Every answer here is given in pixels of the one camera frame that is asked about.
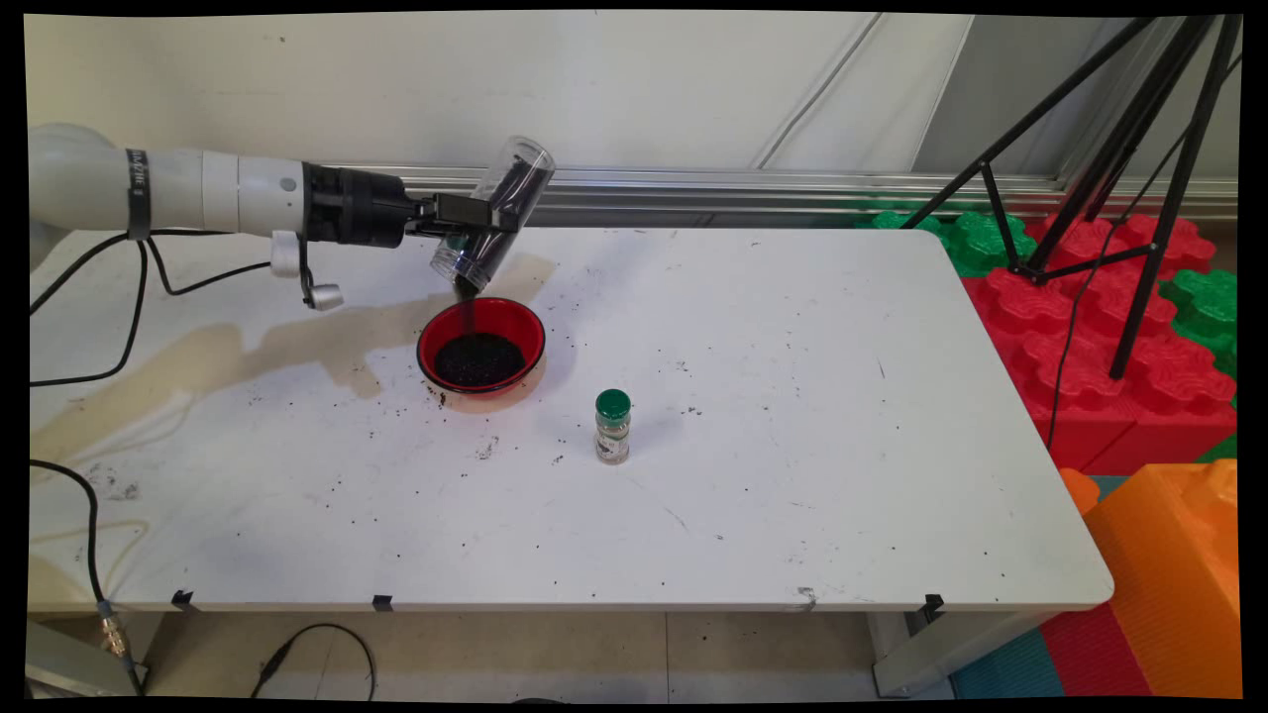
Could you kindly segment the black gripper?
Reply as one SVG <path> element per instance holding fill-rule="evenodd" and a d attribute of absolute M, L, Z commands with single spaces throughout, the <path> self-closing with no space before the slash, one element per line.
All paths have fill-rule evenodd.
<path fill-rule="evenodd" d="M 407 195 L 389 174 L 303 162 L 302 236 L 353 247 L 399 247 L 407 235 L 431 230 L 424 203 Z M 519 232 L 525 218 L 517 204 L 449 193 L 434 195 L 434 232 Z"/>

